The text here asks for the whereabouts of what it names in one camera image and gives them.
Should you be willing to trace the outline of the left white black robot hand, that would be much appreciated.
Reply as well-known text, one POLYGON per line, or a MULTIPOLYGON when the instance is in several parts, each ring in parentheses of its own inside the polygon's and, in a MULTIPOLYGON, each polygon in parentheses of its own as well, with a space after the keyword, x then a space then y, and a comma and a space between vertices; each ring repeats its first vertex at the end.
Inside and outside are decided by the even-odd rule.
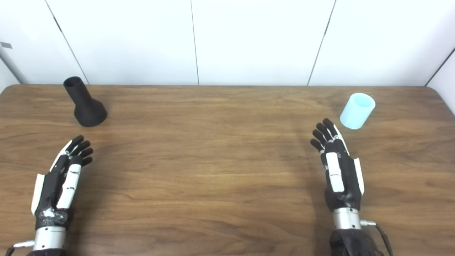
POLYGON ((31 203, 35 229, 62 227, 68 230, 73 218, 73 199, 82 168, 93 161, 90 141, 79 135, 57 154, 50 170, 38 174, 31 203))

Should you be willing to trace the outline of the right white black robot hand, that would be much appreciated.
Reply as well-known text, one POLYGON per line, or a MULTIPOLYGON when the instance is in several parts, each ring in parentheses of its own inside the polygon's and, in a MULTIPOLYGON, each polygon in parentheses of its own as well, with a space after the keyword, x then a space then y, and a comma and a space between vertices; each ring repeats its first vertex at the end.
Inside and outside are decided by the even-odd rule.
POLYGON ((352 158, 337 126, 328 118, 317 123, 310 144, 317 149, 325 170, 324 197, 330 211, 361 208, 365 191, 359 158, 352 158))

